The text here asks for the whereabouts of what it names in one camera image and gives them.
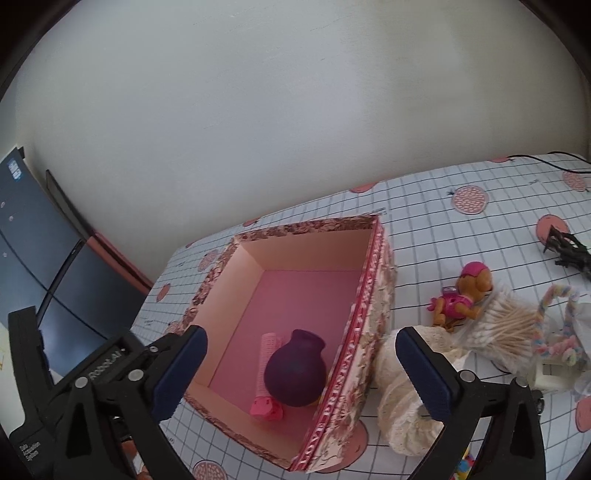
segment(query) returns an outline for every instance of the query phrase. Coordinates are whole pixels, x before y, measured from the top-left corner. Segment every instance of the table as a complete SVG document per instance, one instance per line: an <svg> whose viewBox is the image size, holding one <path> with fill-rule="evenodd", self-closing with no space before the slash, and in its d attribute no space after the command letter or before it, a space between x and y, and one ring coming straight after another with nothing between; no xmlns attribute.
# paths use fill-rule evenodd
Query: table
<svg viewBox="0 0 591 480"><path fill-rule="evenodd" d="M567 155L540 158L563 168L591 170L588 164ZM478 186L488 194L482 213L465 215L453 207L450 194L466 185ZM132 331L149 343L159 338L170 322L180 320L211 263L234 234L369 212L380 213L398 265L394 328L430 325L431 313L426 310L430 298L437 297L442 286L452 285L461 266L473 260L487 264L496 282L507 283L536 303L552 282L590 290L589 281L580 273L554 265L553 253L543 254L535 225L543 215L557 215L580 241L591 246L591 216L586 214L591 212L591 192L573 190L565 183L563 172L531 158L500 159L439 168L336 193L181 247L154 284ZM589 296L582 300L591 301ZM559 305L548 312L561 317ZM511 379L474 354L465 368L487 381ZM189 468L211 460L222 466L228 478L403 480L420 459L396 454L381 439L376 424L379 399L378 390L372 388L361 418L369 433L365 453L347 469L328 475L285 472L263 461L204 422L184 400L161 427ZM570 393L546 396L541 427L548 479L565 478L591 442L591 432L583 434L576 429L574 414ZM487 424L488 419L480 421L471 444L473 452L480 448Z"/></svg>

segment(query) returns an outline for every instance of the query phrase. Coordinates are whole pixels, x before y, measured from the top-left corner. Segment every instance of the cardboard box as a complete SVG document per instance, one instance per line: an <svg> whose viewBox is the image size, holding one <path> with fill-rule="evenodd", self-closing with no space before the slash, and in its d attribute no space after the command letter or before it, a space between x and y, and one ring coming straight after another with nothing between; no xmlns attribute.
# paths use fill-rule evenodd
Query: cardboard box
<svg viewBox="0 0 591 480"><path fill-rule="evenodd" d="M229 437L290 471L340 462L361 414L376 346L389 323L391 250L376 215L312 220L235 236L179 326L205 328L209 347L185 399ZM319 335L330 369L316 406L260 421L255 397L261 336Z"/></svg>

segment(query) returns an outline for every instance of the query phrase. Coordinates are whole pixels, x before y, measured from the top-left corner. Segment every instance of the rope toy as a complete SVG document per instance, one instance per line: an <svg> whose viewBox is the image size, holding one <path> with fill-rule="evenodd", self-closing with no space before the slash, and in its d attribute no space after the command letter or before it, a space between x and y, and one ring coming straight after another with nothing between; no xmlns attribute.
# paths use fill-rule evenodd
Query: rope toy
<svg viewBox="0 0 591 480"><path fill-rule="evenodd" d="M544 317L546 310L556 298L568 297L564 314L563 339L548 345L544 337ZM584 349L573 329L574 309L579 300L579 292L568 285L552 285L545 293L538 307L534 324L532 349L542 358L559 357L572 367L583 358Z"/></svg>

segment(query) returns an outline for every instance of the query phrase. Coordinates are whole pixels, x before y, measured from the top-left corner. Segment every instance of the plastic bag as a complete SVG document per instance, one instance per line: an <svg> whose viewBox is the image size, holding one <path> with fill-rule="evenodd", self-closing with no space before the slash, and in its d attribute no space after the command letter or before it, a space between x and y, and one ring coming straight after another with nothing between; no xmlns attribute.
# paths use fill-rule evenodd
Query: plastic bag
<svg viewBox="0 0 591 480"><path fill-rule="evenodd" d="M532 364L531 339L537 306L500 284L480 308L476 320L453 335L457 346L474 351L514 375L525 375Z"/></svg>
<svg viewBox="0 0 591 480"><path fill-rule="evenodd" d="M585 353L591 357L591 303L579 303L573 316L573 329Z"/></svg>

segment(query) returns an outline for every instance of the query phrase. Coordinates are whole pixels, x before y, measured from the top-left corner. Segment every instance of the purple vase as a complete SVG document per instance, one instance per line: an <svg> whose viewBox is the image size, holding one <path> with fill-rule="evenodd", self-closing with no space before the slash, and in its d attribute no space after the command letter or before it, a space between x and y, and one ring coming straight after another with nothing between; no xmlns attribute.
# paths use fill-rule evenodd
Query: purple vase
<svg viewBox="0 0 591 480"><path fill-rule="evenodd" d="M326 384L326 365L320 356L324 340L306 330L294 330L291 339L267 362L265 386L272 397L290 407L314 403Z"/></svg>

